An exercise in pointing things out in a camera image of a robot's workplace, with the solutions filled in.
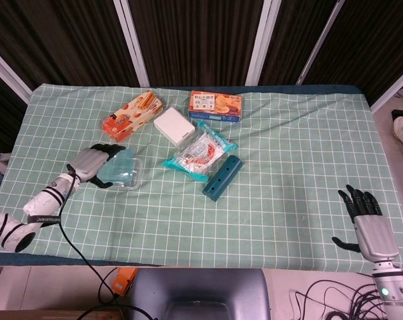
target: white robotic arm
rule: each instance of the white robotic arm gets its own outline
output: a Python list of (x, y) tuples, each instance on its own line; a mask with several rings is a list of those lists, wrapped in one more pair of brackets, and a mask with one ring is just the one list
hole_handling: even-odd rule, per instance
[(336, 237), (332, 241), (340, 248), (361, 253), (374, 263), (372, 278), (388, 320), (403, 320), (403, 270), (393, 264), (399, 249), (390, 221), (382, 215), (372, 194), (350, 185), (347, 185), (347, 190), (352, 199), (341, 190), (339, 194), (354, 224), (358, 244), (344, 243)]
[(10, 252), (20, 252), (31, 243), (41, 227), (59, 223), (60, 217), (53, 215), (54, 212), (78, 189), (80, 183), (92, 182), (101, 188), (110, 187), (112, 183), (103, 183), (96, 174), (123, 149), (125, 147), (119, 145), (98, 144), (82, 150), (67, 165), (68, 173), (58, 176), (23, 207), (28, 224), (10, 217), (8, 213), (1, 213), (0, 247)]

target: white sticker label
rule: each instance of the white sticker label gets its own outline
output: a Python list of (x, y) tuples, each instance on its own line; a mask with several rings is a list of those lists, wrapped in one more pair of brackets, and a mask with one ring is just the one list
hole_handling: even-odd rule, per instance
[(215, 95), (194, 95), (194, 110), (215, 110)]

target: white box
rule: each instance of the white box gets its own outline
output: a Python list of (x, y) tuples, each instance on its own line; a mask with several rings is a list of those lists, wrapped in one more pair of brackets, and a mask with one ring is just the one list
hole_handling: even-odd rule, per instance
[(154, 120), (154, 127), (175, 146), (178, 146), (195, 130), (195, 127), (174, 108), (169, 108)]

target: orange object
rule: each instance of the orange object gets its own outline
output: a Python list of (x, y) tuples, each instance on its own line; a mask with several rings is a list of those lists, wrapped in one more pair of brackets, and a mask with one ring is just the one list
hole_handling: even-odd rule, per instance
[(129, 137), (163, 110), (163, 103), (146, 91), (102, 121), (102, 130), (117, 142)]
[(242, 116), (242, 97), (191, 91), (188, 115), (196, 119), (238, 122)]
[(135, 279), (136, 273), (137, 268), (119, 268), (111, 289), (118, 295), (125, 295)]

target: dark teal plastic piece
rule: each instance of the dark teal plastic piece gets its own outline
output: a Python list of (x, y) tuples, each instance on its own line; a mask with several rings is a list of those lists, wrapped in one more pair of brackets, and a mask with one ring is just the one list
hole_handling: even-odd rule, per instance
[(217, 201), (242, 166), (242, 160), (235, 155), (230, 155), (218, 172), (209, 180), (203, 189), (203, 194), (213, 201)]

